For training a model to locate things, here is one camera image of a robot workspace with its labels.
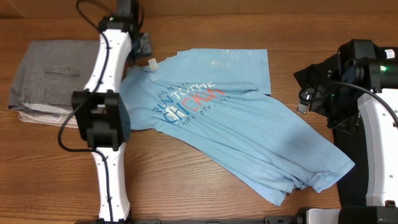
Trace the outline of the light blue printed t-shirt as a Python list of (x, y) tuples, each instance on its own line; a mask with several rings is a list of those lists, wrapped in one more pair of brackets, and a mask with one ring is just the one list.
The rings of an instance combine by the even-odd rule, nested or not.
[(121, 96), (131, 129), (186, 142), (277, 206), (293, 189), (321, 192), (354, 167), (272, 97), (265, 49), (190, 49), (133, 66)]

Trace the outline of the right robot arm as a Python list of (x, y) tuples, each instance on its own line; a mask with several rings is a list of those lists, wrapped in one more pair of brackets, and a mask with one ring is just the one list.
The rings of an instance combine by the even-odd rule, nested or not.
[(341, 207), (301, 208), (267, 223), (397, 222), (397, 48), (353, 39), (294, 74), (298, 111), (324, 116), (355, 167), (338, 181)]

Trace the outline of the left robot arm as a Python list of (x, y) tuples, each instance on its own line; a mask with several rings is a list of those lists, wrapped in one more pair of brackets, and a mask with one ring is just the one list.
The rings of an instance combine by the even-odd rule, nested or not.
[(99, 50), (94, 69), (83, 90), (72, 94), (73, 115), (97, 170), (97, 223), (132, 223), (124, 176), (131, 127), (120, 91), (126, 62), (152, 53), (147, 35), (140, 32), (143, 22), (144, 10), (138, 1), (117, 2), (116, 12), (95, 26)]

